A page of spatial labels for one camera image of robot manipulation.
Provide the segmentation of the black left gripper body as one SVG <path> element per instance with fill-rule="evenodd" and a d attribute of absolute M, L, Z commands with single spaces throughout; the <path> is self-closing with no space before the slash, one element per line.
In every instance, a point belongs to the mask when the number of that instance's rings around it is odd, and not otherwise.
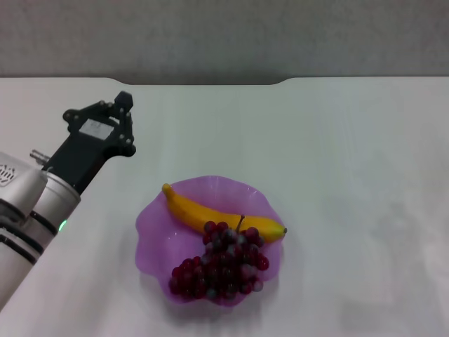
<path fill-rule="evenodd" d="M 82 194 L 106 161 L 135 153 L 136 147 L 126 143 L 124 133 L 69 133 L 43 170 Z"/>

